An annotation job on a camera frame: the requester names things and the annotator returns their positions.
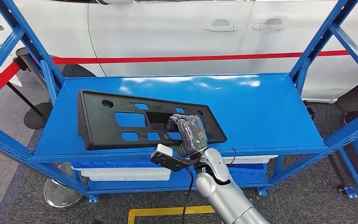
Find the blue metal shelf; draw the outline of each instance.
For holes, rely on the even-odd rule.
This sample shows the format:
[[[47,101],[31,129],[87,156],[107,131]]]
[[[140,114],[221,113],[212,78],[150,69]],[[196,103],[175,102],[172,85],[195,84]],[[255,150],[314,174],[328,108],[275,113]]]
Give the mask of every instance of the blue metal shelf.
[[[190,75],[173,77],[63,78],[35,33],[13,3],[0,0],[0,13],[13,33],[0,48],[0,66],[21,40],[33,66],[43,72],[54,104],[38,146],[30,151],[0,130],[0,151],[96,202],[98,194],[182,190],[182,178],[165,182],[93,182],[88,186],[51,162],[146,160],[151,148],[86,151],[77,136],[76,96],[81,89],[208,105],[228,140],[211,144],[223,156],[278,154],[271,178],[235,176],[240,187],[258,187],[259,195],[358,138],[358,118],[322,139],[300,99],[309,65],[335,35],[358,63],[358,46],[340,28],[358,0],[339,0],[289,73]],[[304,154],[281,170],[284,156]]]
[[[232,148],[237,156],[246,155],[247,149],[298,154],[327,148],[288,74],[67,78],[34,152],[40,160],[43,155],[76,160],[72,155],[109,153],[149,160],[152,147],[85,150],[77,136],[76,97],[81,89],[208,105],[227,136],[227,142],[209,146],[229,150],[230,156]]]

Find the car door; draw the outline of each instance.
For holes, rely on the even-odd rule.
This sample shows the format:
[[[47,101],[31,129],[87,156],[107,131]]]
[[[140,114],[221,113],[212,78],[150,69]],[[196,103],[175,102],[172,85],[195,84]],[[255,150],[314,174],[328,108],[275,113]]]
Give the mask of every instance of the car door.
[[[253,2],[186,1],[89,5],[97,57],[238,54]],[[107,76],[240,72],[237,61],[101,64]]]
[[[41,41],[46,51],[57,57],[93,57],[88,31],[88,4],[56,0],[14,0],[14,3]],[[0,15],[0,44],[12,32]],[[24,45],[19,42],[12,51]],[[104,76],[99,64],[81,64],[96,76]]]
[[[256,1],[243,54],[303,52],[337,1]],[[358,4],[342,24],[358,44]],[[323,51],[344,50],[335,37]],[[298,60],[266,58],[249,60],[248,72],[287,72]],[[302,98],[334,102],[358,85],[358,65],[350,56],[317,57],[310,66]]]

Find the lower shelf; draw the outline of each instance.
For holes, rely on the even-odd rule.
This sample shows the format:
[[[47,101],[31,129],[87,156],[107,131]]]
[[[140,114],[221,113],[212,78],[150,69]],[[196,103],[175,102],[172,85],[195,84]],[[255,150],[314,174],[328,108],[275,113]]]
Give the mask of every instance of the lower shelf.
[[[38,162],[114,161],[124,157],[149,160],[154,147],[84,148],[77,128],[80,90],[208,105],[227,136],[226,142],[208,146],[225,153],[223,156],[306,154],[326,149],[287,73],[85,77],[65,79],[31,159]]]
[[[233,179],[240,188],[269,186],[267,173],[260,173],[258,176],[233,176]],[[88,188],[92,194],[156,192],[188,190],[189,183],[190,175],[179,171],[172,172],[168,181],[89,181]]]

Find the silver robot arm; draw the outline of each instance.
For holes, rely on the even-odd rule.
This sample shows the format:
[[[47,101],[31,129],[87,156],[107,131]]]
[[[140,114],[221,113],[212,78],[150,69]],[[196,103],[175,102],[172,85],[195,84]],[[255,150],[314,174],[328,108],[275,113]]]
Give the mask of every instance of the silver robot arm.
[[[205,166],[197,169],[195,186],[224,224],[269,224],[233,181],[220,153],[214,148],[201,153]]]
[[[172,171],[194,165],[198,192],[209,201],[224,224],[269,224],[235,184],[220,153],[207,147],[200,118],[174,114],[170,122],[177,125],[182,137],[176,152],[190,159],[172,157],[167,153],[172,149],[158,144],[151,161]]]

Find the black plastic panel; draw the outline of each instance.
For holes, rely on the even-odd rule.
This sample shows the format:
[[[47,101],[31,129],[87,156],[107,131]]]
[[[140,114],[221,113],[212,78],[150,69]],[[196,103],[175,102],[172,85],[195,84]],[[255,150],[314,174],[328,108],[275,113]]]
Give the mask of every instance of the black plastic panel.
[[[77,111],[78,134],[83,138],[87,150],[153,147],[159,143],[178,145],[181,140],[169,137],[170,133],[176,132],[179,135],[176,125],[168,123],[174,113],[198,114],[205,124],[208,143],[227,140],[207,105],[82,90],[77,98]],[[135,127],[123,126],[122,121],[131,123],[132,120],[117,122],[116,113],[117,116],[123,113],[136,114],[135,118],[144,115],[144,122]],[[128,140],[126,135],[138,135],[138,140]]]

